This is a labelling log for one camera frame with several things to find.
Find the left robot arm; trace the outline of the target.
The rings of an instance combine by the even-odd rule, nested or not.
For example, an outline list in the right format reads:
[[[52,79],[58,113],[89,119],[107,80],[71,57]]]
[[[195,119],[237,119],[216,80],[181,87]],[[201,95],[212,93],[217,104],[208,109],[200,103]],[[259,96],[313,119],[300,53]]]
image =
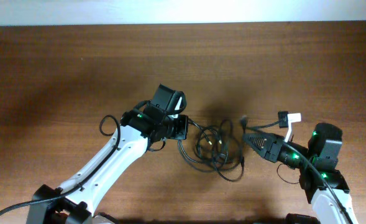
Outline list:
[[[104,147],[76,174],[52,189],[41,186],[33,195],[28,223],[99,223],[96,208],[121,174],[155,142],[184,140],[188,117],[182,91],[159,85],[151,100],[141,101],[116,122]]]

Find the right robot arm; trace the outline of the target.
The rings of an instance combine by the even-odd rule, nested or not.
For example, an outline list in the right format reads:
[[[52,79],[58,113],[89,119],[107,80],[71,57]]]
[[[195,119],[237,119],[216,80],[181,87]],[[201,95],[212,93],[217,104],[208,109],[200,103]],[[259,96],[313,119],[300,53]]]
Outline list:
[[[290,222],[357,223],[350,188],[336,169],[342,130],[333,124],[318,123],[304,147],[293,142],[292,125],[285,127],[285,136],[248,127],[242,138],[262,159],[299,170],[298,183],[316,217],[291,214],[287,216]]]

